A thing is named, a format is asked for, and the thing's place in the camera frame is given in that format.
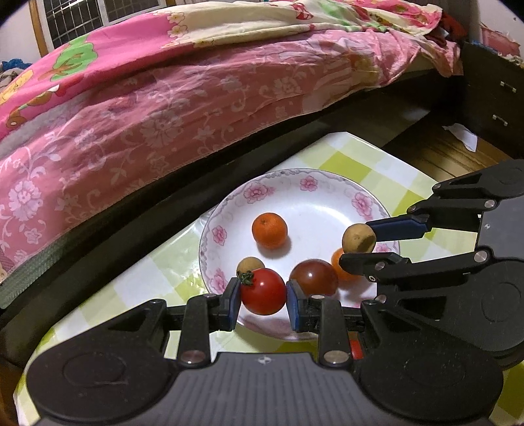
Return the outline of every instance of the pink blanket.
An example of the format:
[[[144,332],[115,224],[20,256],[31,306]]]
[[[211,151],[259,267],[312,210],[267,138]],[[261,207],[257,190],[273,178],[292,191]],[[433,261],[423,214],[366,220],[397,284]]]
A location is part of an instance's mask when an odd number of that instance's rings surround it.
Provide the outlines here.
[[[0,142],[0,282],[133,191],[265,127],[390,84],[419,54],[444,76],[461,71],[453,43],[324,30],[201,49],[70,99],[61,95],[74,80],[44,92],[50,106],[31,120],[11,114],[14,130]]]

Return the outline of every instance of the checkered tablecloth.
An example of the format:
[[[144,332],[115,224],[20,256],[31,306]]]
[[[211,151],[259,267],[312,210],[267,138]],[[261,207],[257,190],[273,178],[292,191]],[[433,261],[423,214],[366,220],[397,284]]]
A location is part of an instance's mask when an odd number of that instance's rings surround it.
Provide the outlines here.
[[[340,174],[372,192],[396,216],[416,201],[431,195],[435,181],[415,168],[349,133],[334,133],[320,139],[275,167],[316,168]],[[200,277],[198,248],[200,235],[210,212],[170,238],[148,256],[84,302],[56,324],[42,339],[36,354],[104,322],[147,300],[162,298],[168,305],[181,305],[206,293]],[[402,241],[401,255],[412,261],[441,258],[473,250],[475,234],[433,230],[419,240]],[[314,352],[315,342],[287,343],[241,326],[232,333],[210,335],[211,351],[217,352]],[[166,356],[174,357],[178,335],[173,333]],[[524,367],[505,373],[505,387],[492,420],[498,426],[524,421]],[[38,419],[22,377],[15,392],[21,424]]]

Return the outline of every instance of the metal handle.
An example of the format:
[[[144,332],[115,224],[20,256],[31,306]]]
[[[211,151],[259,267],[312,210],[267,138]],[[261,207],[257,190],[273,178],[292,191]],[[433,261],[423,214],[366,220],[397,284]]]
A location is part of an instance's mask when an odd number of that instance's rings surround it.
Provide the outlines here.
[[[504,120],[502,117],[499,117],[498,115],[493,114],[492,118],[493,118],[493,120],[500,120],[500,121],[502,121],[502,123],[504,124],[504,127],[508,126],[508,122],[506,120]]]
[[[501,85],[502,87],[507,87],[507,88],[510,89],[513,93],[517,93],[517,89],[516,89],[516,88],[514,88],[512,85],[510,85],[510,84],[508,84],[508,83],[506,83],[506,82],[504,82],[504,81],[501,81],[501,82],[500,82],[500,85]]]

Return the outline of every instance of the paper on floor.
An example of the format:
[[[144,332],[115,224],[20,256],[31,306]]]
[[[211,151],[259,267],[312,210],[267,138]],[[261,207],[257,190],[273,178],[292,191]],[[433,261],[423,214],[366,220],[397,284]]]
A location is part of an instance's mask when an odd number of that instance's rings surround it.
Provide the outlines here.
[[[463,125],[455,123],[452,126],[442,126],[442,128],[453,133],[458,140],[462,141],[467,150],[471,152],[477,151],[478,136]]]

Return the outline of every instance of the white plate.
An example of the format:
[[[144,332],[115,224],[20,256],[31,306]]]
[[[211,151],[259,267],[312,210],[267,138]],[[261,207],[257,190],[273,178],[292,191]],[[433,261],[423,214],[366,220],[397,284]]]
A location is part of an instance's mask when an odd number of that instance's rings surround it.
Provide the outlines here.
[[[264,250],[253,239],[251,225],[265,212],[277,213],[286,221],[290,243],[285,247]],[[208,291],[222,294],[240,260],[255,256],[287,281],[303,260],[331,262],[348,226],[387,217],[371,193],[345,177],[316,169],[270,172],[234,190],[213,211],[200,240],[200,271]],[[377,243],[375,251],[399,253],[398,241]],[[376,296],[376,285],[361,278],[339,288],[335,296],[343,306],[359,307],[362,300]],[[285,306],[274,315],[260,316],[242,305],[238,323],[288,341],[316,337],[293,332]]]

